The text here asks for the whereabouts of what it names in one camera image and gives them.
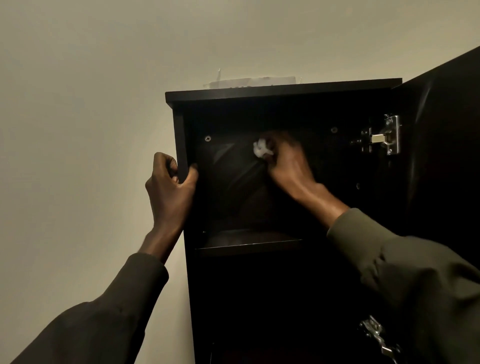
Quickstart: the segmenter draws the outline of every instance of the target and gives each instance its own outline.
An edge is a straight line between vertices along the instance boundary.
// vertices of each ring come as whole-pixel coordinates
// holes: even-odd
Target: open cabinet door
[[[393,89],[401,120],[402,151],[390,173],[399,195],[390,211],[400,232],[449,246],[480,266],[480,48],[476,48]]]

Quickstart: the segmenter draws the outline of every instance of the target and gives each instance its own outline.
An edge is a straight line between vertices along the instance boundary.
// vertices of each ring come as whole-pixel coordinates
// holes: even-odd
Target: white wall
[[[164,92],[412,78],[480,46],[478,0],[1,0],[0,363],[98,296],[151,228]],[[193,363],[183,241],[138,363]]]

